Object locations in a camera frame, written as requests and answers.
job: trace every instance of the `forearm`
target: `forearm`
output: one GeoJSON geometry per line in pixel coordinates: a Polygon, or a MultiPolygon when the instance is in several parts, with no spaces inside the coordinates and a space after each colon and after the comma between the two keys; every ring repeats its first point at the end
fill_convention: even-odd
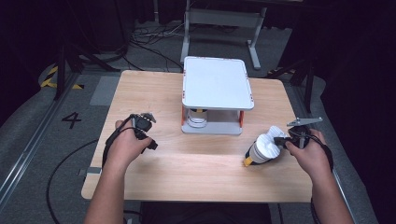
{"type": "Polygon", "coordinates": [[[121,168],[105,167],[84,223],[123,222],[124,176],[125,171],[121,168]]]}
{"type": "Polygon", "coordinates": [[[332,174],[312,178],[312,199],[320,223],[353,223],[332,174]]]}

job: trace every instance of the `wooden tabletop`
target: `wooden tabletop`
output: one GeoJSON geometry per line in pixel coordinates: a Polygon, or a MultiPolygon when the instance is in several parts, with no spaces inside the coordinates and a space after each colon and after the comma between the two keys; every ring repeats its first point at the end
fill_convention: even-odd
{"type": "MultiPolygon", "coordinates": [[[[105,141],[115,122],[132,113],[152,112],[157,123],[148,135],[158,143],[131,163],[125,199],[179,202],[309,202],[309,176],[287,150],[273,161],[245,167],[245,153],[272,125],[287,132],[295,119],[279,80],[250,78],[255,106],[245,112],[242,134],[181,131],[182,74],[124,71],[92,158],[100,167],[105,141]]],[[[90,199],[100,175],[88,174],[82,196],[90,199]]]]}

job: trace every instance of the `person's right arm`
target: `person's right arm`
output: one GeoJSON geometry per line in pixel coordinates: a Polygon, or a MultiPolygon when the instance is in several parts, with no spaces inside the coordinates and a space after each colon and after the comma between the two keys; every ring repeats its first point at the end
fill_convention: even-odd
{"type": "MultiPolygon", "coordinates": [[[[321,132],[311,130],[311,133],[326,144],[321,132]]],[[[287,142],[286,147],[311,177],[312,199],[320,223],[353,223],[321,146],[310,140],[304,149],[291,142],[287,142]]]]}

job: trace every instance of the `person's lap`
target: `person's lap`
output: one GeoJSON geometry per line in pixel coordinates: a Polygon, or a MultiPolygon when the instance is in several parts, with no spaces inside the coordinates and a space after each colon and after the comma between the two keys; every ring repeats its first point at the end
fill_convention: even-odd
{"type": "Polygon", "coordinates": [[[142,202],[142,224],[266,224],[267,203],[142,202]]]}

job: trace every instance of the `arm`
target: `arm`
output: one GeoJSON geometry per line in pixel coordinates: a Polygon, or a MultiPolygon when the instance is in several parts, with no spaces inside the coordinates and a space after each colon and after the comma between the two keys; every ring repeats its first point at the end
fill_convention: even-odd
{"type": "MultiPolygon", "coordinates": [[[[323,144],[323,134],[316,130],[311,133],[323,144]]],[[[304,149],[297,148],[291,142],[286,146],[295,156],[300,166],[309,174],[312,180],[312,199],[321,223],[353,223],[346,204],[335,182],[326,154],[318,143],[309,141],[304,149]]]]}
{"type": "MultiPolygon", "coordinates": [[[[132,127],[128,121],[124,128],[132,127]]],[[[124,177],[128,165],[149,145],[151,138],[138,140],[127,129],[113,142],[102,169],[84,223],[123,223],[124,177]]]]}

